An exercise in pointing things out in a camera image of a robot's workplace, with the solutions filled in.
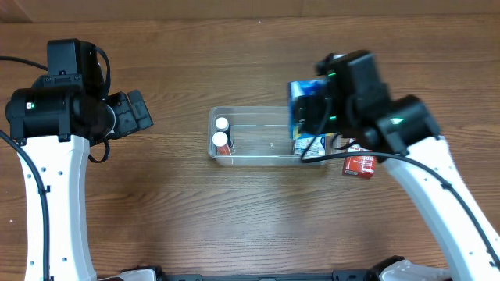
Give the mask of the blue Vicks VapoDrops box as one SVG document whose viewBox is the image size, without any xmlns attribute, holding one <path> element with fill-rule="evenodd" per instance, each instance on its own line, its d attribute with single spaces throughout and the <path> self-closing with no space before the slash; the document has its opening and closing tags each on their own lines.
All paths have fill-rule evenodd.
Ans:
<svg viewBox="0 0 500 281">
<path fill-rule="evenodd" d="M 288 107 L 289 107 L 289 127 L 291 139 L 295 140 L 303 134 L 309 133 L 299 133 L 292 126 L 292 100 L 302 95 L 314 95 L 323 94 L 323 88 L 325 86 L 324 80 L 296 80 L 291 81 L 288 84 Z"/>
</svg>

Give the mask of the white bandage box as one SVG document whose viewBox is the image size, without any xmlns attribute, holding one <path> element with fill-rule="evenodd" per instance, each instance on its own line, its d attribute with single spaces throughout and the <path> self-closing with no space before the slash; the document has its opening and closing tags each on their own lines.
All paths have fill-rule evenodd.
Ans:
<svg viewBox="0 0 500 281">
<path fill-rule="evenodd" d="M 327 152 L 326 136 L 304 134 L 294 140 L 293 155 L 301 156 L 306 151 L 304 158 L 324 156 Z"/>
</svg>

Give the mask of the red medicine box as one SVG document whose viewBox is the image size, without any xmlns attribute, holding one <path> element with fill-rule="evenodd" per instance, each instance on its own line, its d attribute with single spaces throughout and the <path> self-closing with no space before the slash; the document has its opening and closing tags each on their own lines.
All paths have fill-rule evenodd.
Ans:
<svg viewBox="0 0 500 281">
<path fill-rule="evenodd" d="M 347 144 L 352 144 L 355 139 L 350 138 Z M 354 144 L 347 148 L 345 152 L 367 152 L 368 149 L 362 148 L 359 144 Z M 342 174 L 346 176 L 357 176 L 364 179 L 370 179 L 374 174 L 375 158 L 373 156 L 351 156 L 345 158 Z"/>
</svg>

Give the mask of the black tube white cap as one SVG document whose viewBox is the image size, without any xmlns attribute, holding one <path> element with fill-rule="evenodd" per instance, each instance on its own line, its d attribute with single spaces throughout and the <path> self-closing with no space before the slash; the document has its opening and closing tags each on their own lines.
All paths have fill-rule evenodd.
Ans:
<svg viewBox="0 0 500 281">
<path fill-rule="evenodd" d="M 224 132 L 227 135 L 227 143 L 230 148 L 233 147 L 232 139 L 230 136 L 231 133 L 231 127 L 230 123 L 225 117 L 219 117 L 215 121 L 216 129 L 220 132 Z"/>
</svg>

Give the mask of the orange tube white cap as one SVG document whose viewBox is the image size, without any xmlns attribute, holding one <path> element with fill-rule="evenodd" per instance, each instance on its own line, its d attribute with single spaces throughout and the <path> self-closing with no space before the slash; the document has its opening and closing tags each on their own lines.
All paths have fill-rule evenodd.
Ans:
<svg viewBox="0 0 500 281">
<path fill-rule="evenodd" d="M 215 145 L 219 155 L 232 155 L 229 138 L 224 132 L 216 132 L 212 136 L 212 143 Z"/>
</svg>

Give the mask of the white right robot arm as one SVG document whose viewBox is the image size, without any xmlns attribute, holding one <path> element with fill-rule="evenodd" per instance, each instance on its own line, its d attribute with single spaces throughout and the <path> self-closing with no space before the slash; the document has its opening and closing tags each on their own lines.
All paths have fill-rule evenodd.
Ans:
<svg viewBox="0 0 500 281">
<path fill-rule="evenodd" d="M 448 142 L 416 96 L 392 99 L 367 50 L 329 54 L 316 65 L 320 85 L 292 104 L 299 133 L 332 133 L 358 145 L 401 185 L 448 263 L 451 280 L 496 280 L 499 235 L 455 166 Z"/>
</svg>

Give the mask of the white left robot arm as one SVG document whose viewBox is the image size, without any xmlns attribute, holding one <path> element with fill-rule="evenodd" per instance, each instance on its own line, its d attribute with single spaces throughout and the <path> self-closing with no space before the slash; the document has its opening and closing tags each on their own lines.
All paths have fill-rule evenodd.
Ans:
<svg viewBox="0 0 500 281">
<path fill-rule="evenodd" d="M 78 39 L 47 44 L 45 74 L 12 94 L 2 138 L 18 154 L 27 203 L 28 280 L 95 280 L 85 177 L 96 144 L 152 126 L 140 91 L 110 93 L 106 53 Z"/>
</svg>

